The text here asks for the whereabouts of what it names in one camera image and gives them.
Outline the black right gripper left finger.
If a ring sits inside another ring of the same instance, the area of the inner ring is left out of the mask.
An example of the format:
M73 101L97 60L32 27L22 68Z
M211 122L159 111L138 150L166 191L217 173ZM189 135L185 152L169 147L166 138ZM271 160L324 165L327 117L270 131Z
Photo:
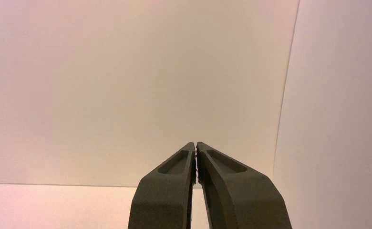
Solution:
M128 228L189 229L195 182L196 149L189 142L140 180Z

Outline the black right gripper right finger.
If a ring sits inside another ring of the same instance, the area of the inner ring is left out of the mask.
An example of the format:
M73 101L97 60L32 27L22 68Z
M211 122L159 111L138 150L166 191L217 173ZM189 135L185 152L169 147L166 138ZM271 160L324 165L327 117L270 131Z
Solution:
M264 174L197 143L198 181L211 229L290 229L282 195Z

